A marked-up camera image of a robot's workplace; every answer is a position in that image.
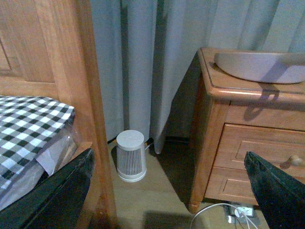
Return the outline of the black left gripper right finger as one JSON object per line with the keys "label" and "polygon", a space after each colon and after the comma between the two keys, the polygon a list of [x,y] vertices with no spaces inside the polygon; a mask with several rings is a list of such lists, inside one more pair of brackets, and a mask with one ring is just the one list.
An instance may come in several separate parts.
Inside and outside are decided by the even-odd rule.
{"label": "black left gripper right finger", "polygon": [[305,185],[254,152],[244,166],[252,192],[271,229],[305,227]]}

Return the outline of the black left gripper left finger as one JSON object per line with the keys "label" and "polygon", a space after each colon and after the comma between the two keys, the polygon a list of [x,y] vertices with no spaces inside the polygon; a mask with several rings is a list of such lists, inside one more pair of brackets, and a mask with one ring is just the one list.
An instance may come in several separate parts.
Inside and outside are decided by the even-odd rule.
{"label": "black left gripper left finger", "polygon": [[0,212],[2,229],[73,229],[94,171],[88,148],[39,186]]}

